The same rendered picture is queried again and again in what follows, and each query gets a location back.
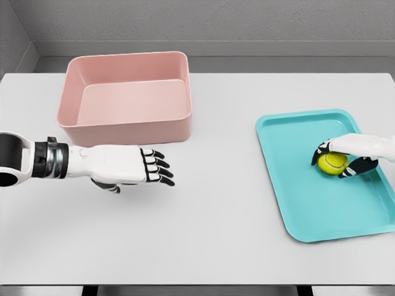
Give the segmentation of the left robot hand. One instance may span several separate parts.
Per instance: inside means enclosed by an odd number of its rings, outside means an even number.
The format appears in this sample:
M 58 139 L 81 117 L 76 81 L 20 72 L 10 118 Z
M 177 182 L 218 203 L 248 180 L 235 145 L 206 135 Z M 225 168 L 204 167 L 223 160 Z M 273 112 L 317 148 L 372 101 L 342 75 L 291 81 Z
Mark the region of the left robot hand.
M 164 154 L 139 146 L 102 145 L 91 149 L 91 181 L 103 190 L 120 193 L 120 185 L 163 183 L 174 186 Z

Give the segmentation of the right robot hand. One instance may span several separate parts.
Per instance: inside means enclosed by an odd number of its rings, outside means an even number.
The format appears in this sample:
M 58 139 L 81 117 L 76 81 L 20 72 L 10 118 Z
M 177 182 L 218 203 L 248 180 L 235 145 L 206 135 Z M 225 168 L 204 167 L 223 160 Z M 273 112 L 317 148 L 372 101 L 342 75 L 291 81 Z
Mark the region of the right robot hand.
M 374 170 L 378 166 L 379 149 L 378 136 L 366 134 L 348 133 L 337 138 L 323 141 L 315 150 L 311 165 L 316 165 L 318 158 L 328 152 L 355 155 L 359 158 L 353 160 L 338 176 L 348 178 L 361 175 Z

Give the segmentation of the yellow tennis ball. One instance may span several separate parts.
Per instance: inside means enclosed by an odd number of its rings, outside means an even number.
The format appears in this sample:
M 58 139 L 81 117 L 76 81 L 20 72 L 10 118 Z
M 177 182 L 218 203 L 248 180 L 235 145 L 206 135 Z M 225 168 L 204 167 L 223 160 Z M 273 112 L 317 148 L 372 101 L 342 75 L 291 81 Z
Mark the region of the yellow tennis ball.
M 330 176 L 340 175 L 348 166 L 349 160 L 346 154 L 327 152 L 319 156 L 318 169 Z

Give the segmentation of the pink basket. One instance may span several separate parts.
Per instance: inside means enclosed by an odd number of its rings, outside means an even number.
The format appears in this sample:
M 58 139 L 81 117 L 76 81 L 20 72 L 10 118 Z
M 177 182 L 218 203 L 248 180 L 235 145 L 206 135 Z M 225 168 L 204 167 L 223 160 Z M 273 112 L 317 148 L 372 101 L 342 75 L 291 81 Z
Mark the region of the pink basket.
M 186 54 L 89 55 L 65 73 L 57 123 L 73 144 L 161 144 L 192 133 Z

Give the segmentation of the blue tray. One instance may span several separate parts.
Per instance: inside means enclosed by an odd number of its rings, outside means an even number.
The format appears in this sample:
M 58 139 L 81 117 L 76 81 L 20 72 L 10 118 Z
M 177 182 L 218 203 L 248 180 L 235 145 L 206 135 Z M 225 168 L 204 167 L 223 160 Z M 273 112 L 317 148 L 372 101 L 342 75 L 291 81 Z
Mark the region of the blue tray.
M 339 179 L 311 165 L 318 145 L 359 133 L 340 109 L 265 115 L 257 135 L 289 234 L 318 242 L 395 231 L 395 192 L 383 170 Z

